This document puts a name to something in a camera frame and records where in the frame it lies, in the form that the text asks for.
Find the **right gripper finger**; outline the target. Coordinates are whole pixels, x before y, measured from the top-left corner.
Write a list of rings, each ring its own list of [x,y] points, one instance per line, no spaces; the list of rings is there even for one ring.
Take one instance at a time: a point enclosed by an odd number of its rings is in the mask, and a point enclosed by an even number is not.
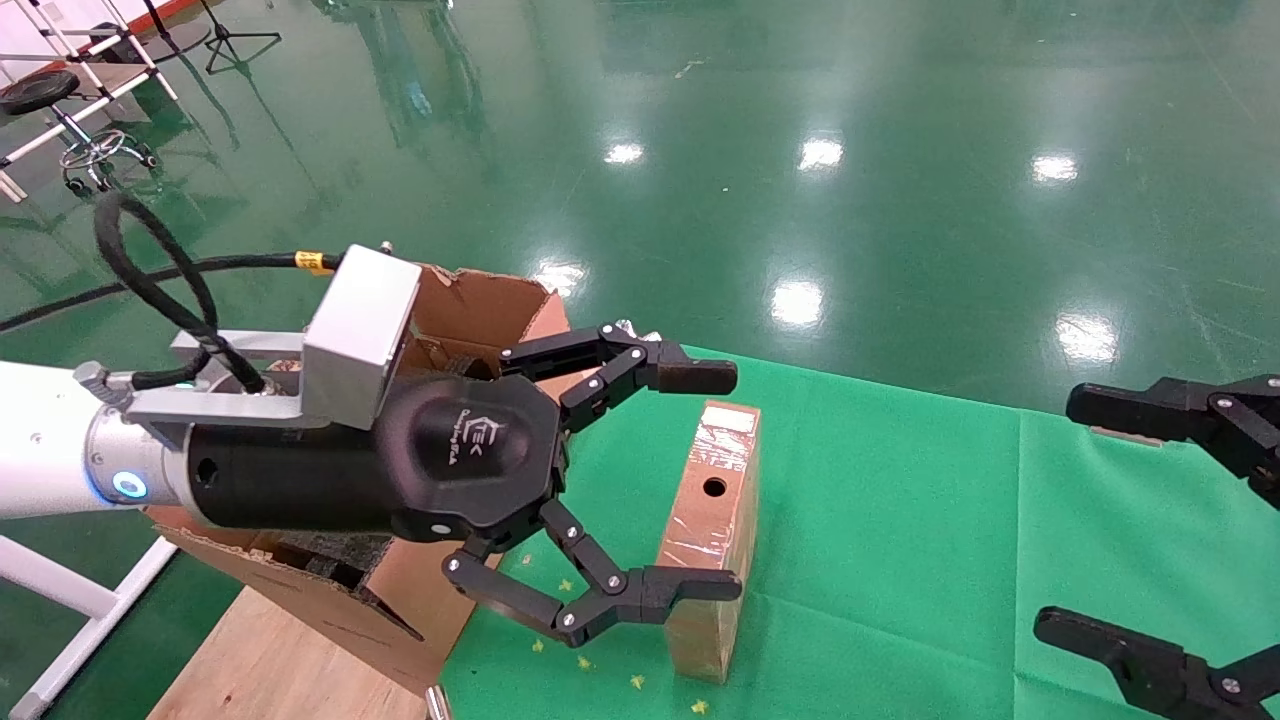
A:
[[[1164,377],[1142,391],[1082,383],[1066,418],[1125,436],[1199,446],[1271,506],[1279,505],[1279,378],[1225,386]]]
[[[1274,719],[1276,644],[1213,667],[1181,646],[1068,609],[1038,611],[1036,638],[1108,669],[1132,707],[1164,719]]]

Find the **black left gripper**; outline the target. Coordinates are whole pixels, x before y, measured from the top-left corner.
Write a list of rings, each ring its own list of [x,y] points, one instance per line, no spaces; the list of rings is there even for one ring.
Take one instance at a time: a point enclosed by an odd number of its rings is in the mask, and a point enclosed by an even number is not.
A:
[[[369,430],[197,425],[186,451],[189,511],[236,529],[470,538],[443,562],[451,584],[571,648],[618,624],[663,625],[685,600],[740,598],[742,583],[728,570],[620,569],[553,500],[564,488],[561,427],[584,430],[640,389],[731,395],[735,363],[691,357],[677,342],[605,323],[503,348],[499,368],[508,377],[399,382]],[[534,384],[581,373],[556,397],[559,406]],[[568,603],[485,562],[484,543],[516,546],[538,528],[588,583]]]

